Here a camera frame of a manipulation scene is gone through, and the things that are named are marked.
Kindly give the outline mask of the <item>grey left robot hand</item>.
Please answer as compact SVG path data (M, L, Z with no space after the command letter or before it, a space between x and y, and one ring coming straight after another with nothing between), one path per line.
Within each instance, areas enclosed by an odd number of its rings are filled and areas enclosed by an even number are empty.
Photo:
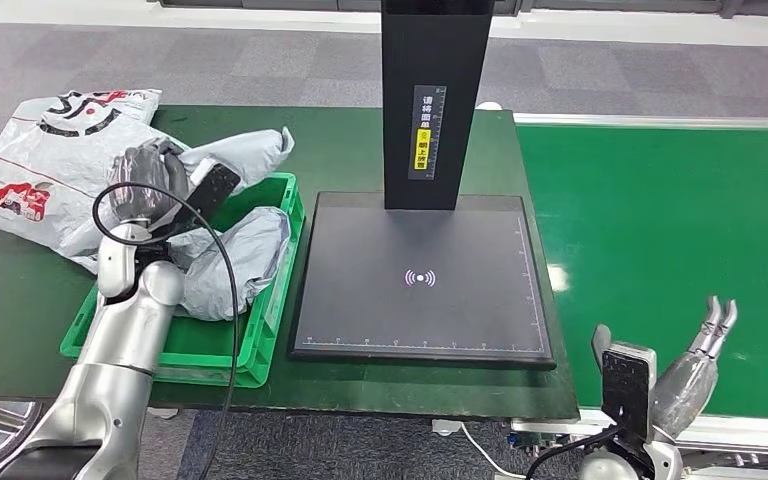
M114 215L120 221L160 220L177 203L162 191L184 198L189 191L188 176L179 159L183 149L169 139L155 138L136 147L128 147L112 162L109 183L140 183L113 190L108 199Z

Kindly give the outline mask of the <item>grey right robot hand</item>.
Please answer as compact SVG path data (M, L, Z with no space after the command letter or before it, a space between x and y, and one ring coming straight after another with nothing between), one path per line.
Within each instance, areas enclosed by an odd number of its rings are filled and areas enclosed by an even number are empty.
M721 304L709 297L695 338L662 373L653 349L615 341L608 326L597 325L591 347L602 378L601 411L642 440L675 440L710 401L718 359L737 318L736 300Z

